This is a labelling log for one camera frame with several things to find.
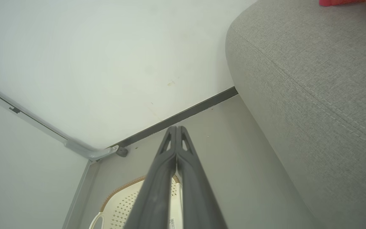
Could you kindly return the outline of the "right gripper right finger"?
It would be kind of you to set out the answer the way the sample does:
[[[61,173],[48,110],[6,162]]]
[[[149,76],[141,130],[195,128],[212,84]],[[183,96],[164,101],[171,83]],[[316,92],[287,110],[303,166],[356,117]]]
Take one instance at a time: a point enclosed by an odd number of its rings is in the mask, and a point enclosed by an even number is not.
[[[188,130],[177,127],[177,169],[183,180],[183,227],[185,229],[227,229],[212,187]]]

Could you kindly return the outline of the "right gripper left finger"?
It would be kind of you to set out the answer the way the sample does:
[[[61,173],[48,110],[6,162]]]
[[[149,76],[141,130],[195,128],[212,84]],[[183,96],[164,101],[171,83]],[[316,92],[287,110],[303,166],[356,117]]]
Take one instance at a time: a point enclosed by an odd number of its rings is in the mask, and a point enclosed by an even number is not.
[[[125,229],[167,229],[171,180],[176,166],[177,127],[167,129],[146,175]]]

